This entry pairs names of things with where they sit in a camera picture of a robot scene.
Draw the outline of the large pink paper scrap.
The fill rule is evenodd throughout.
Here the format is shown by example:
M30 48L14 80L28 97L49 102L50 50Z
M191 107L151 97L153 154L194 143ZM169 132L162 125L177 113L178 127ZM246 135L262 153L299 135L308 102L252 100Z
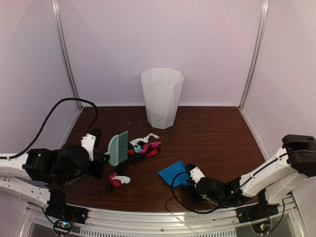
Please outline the large pink paper scrap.
M113 173L109 176L109 181L111 184L113 184L114 187L119 187L121 186L121 182L118 179L115 179L115 177L117 176L116 173Z

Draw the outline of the mint green hand brush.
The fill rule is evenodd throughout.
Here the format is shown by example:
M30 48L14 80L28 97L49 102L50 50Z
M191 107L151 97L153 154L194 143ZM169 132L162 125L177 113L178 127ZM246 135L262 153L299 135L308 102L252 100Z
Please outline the mint green hand brush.
M128 159L128 131L115 135L108 144L108 151L105 153L109 156L109 164L117 166Z

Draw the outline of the blue plastic dustpan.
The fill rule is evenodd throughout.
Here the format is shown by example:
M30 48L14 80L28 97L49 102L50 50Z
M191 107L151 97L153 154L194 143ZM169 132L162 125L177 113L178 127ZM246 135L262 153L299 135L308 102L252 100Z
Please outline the blue plastic dustpan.
M184 172L184 174L179 175L173 183L173 187L189 186L189 175L185 170L185 165L179 160L176 163L170 165L169 167L158 172L158 175L171 186L173 178L178 174Z

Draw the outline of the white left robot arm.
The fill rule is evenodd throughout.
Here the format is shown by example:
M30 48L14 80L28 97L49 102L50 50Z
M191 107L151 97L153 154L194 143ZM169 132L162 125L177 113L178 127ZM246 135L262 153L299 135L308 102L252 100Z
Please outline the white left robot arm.
M40 181L65 187L87 176L101 179L109 153L94 153L93 146L63 145L61 149L30 149L22 155L0 159L0 188L44 209L60 219L71 215L60 190L38 188L26 180Z

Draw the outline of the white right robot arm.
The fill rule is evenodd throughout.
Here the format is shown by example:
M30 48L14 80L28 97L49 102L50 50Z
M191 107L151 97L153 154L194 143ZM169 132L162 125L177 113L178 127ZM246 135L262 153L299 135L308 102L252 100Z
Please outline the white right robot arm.
M193 164L186 165L185 169L196 193L219 208L242 206L263 192L264 199L253 207L253 214L263 218L272 210L272 205L279 204L298 184L315 177L316 139L313 136L288 134L269 160L228 183L206 177Z

